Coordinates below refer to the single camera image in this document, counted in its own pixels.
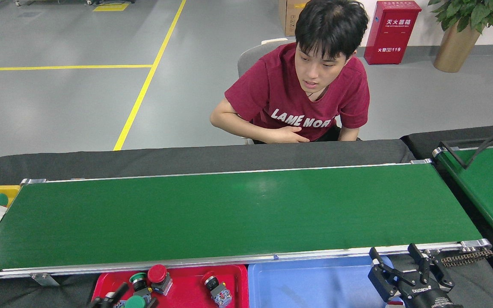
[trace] man's arm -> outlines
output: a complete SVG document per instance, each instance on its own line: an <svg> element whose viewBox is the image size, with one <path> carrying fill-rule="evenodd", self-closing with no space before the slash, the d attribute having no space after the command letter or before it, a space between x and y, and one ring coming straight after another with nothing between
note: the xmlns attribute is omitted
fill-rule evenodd
<svg viewBox="0 0 493 308"><path fill-rule="evenodd" d="M223 99L212 111L211 124L228 133L265 143L309 142L309 139L296 134L302 130L301 127L287 126L279 129L268 129L245 121L237 114L227 99Z"/></svg>
<svg viewBox="0 0 493 308"><path fill-rule="evenodd" d="M342 126L340 130L339 142L354 142L359 136L359 128L347 128Z"/></svg>

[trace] red tray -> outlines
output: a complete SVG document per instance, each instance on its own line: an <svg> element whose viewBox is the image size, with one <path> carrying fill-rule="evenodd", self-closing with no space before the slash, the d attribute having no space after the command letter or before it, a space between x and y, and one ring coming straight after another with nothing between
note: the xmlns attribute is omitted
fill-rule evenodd
<svg viewBox="0 0 493 308"><path fill-rule="evenodd" d="M248 278L244 265L222 265L219 267L186 267L183 269L168 269L172 278L172 287L166 296L152 293L159 300L157 308L217 308L211 298L211 293L201 282L208 271L213 271L220 283L225 282L231 293L231 304L227 308L248 308ZM133 295L133 286L129 282L131 275L140 271L103 273L96 282L92 299L104 297L108 292L115 292L123 283L129 284L129 291L121 298L127 300Z"/></svg>

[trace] black hair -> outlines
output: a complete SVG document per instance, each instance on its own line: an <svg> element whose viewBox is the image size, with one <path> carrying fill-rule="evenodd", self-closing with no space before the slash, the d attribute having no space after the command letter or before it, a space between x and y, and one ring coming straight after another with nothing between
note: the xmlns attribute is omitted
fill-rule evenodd
<svg viewBox="0 0 493 308"><path fill-rule="evenodd" d="M348 59L368 27L364 5L355 0L311 0L296 22L296 41L305 54L321 52L323 59Z"/></svg>

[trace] blue tray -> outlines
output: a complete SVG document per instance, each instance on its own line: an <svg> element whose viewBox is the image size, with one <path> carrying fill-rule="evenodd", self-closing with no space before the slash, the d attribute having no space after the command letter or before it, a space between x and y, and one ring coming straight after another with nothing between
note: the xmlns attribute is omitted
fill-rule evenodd
<svg viewBox="0 0 493 308"><path fill-rule="evenodd" d="M250 308L384 308L370 267L368 256L250 264Z"/></svg>

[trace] potted plant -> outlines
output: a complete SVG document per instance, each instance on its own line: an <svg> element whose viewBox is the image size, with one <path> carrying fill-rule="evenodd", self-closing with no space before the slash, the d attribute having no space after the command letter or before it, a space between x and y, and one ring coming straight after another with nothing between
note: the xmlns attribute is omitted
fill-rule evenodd
<svg viewBox="0 0 493 308"><path fill-rule="evenodd" d="M444 72L458 72L483 29L493 26L493 0L430 0L442 3L436 12L444 31L433 66Z"/></svg>

